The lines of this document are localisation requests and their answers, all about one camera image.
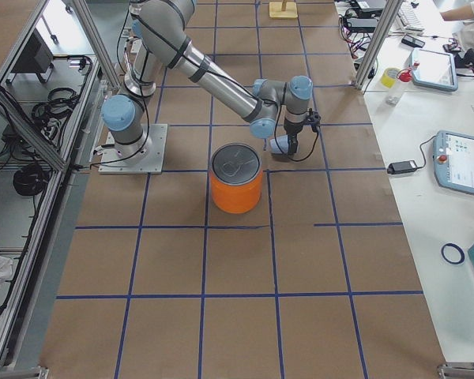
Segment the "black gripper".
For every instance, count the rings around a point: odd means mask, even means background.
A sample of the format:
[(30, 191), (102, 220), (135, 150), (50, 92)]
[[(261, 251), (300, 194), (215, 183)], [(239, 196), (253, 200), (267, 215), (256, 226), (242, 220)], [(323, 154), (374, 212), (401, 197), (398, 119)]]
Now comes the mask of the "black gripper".
[(288, 153), (295, 155), (297, 153), (299, 145), (296, 135), (302, 131), (303, 121), (292, 122), (289, 119), (285, 118), (283, 127), (287, 134)]

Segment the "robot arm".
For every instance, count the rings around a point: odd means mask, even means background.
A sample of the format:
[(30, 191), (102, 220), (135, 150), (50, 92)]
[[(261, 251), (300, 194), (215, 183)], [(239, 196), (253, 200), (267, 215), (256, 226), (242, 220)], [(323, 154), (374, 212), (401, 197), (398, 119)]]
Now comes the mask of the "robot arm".
[(196, 5), (195, 1), (130, 2), (132, 31), (141, 47), (126, 68), (119, 92), (103, 103), (101, 112), (114, 138), (118, 160), (134, 164), (149, 154), (151, 133), (143, 129), (141, 118), (156, 90), (156, 75), (163, 67), (179, 70), (233, 110), (248, 122), (256, 138), (272, 138), (277, 143), (278, 119), (282, 118), (286, 145), (279, 151), (292, 157), (304, 126), (318, 132), (319, 114), (309, 107), (312, 80), (306, 76), (295, 76), (288, 82), (257, 79), (252, 90), (247, 90), (200, 52), (186, 34)]

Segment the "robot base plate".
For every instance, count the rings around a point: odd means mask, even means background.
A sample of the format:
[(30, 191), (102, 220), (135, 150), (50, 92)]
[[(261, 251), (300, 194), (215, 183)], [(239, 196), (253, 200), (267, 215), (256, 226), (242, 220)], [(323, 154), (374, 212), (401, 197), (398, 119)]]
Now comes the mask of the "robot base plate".
[(141, 138), (133, 144), (115, 142), (111, 132), (107, 133), (105, 148), (98, 168), (100, 174), (161, 174), (164, 165), (168, 124), (142, 123)]

